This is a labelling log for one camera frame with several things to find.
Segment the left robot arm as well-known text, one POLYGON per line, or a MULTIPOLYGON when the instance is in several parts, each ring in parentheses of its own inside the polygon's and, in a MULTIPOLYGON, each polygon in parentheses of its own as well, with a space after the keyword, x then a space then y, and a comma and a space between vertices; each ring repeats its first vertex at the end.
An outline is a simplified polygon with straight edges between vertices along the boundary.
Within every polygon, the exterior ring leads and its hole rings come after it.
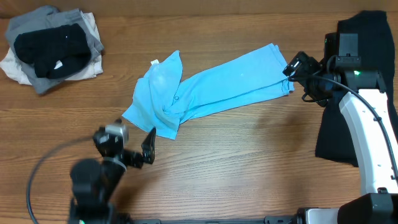
POLYGON ((93 142, 103 161, 83 159, 71 169, 73 199, 69 223, 134 223, 127 213, 119 213, 109 200, 128 167, 140 169, 155 160, 156 129, 152 128, 141 144, 142 151, 125 148, 129 140, 126 125, 102 126, 93 135, 93 142))

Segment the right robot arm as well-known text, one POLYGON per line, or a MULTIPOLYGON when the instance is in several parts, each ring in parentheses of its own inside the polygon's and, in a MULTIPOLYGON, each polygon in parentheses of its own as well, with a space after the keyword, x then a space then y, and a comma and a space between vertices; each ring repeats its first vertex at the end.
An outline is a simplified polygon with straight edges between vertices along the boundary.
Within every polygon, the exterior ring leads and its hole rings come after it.
POLYGON ((381 72, 361 65, 358 35, 330 33, 318 62, 298 52, 284 68, 311 102, 338 107, 348 125, 361 176, 361 196, 340 208, 300 208, 292 223, 397 223, 397 140, 381 72))

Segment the light blue t-shirt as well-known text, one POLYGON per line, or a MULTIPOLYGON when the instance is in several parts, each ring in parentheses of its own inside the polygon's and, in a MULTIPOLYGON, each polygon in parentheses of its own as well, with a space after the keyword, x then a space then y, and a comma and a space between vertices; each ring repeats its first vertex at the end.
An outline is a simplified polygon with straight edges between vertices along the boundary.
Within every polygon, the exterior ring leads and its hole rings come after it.
POLYGON ((289 95, 294 85, 282 73, 286 65, 278 46, 269 44, 184 80, 176 50, 163 62, 152 61, 138 79, 123 118, 144 131, 156 128, 158 136, 175 139, 189 119, 289 95))

